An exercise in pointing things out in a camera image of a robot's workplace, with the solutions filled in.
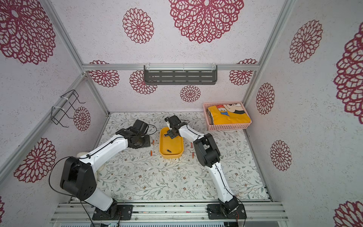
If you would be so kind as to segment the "yellow plastic storage box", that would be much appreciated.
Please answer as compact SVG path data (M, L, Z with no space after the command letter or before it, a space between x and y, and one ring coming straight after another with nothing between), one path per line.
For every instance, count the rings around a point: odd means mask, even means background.
M168 127L164 127L160 132L159 152L165 159L178 159L184 152L183 138L177 136L176 138L171 139L167 135L168 130Z

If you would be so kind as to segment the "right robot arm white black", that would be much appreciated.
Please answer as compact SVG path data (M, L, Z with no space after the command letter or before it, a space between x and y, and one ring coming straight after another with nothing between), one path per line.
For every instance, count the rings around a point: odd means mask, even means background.
M220 211L216 212L216 214L221 214L224 218L247 219L242 201L232 193L227 183L221 165L221 154L213 136L210 133L202 134L197 132L176 115L166 117L164 120L169 128L167 131L168 136L171 139L179 136L192 142L197 160L211 175L220 208Z

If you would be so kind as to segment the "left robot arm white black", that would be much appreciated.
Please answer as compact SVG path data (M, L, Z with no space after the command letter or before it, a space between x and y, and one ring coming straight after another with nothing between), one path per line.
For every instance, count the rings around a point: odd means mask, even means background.
M133 126L118 130L107 142L91 152L65 160L60 188L95 207L94 220L120 217L117 201L97 187L97 171L121 151L150 146L149 125L136 120Z

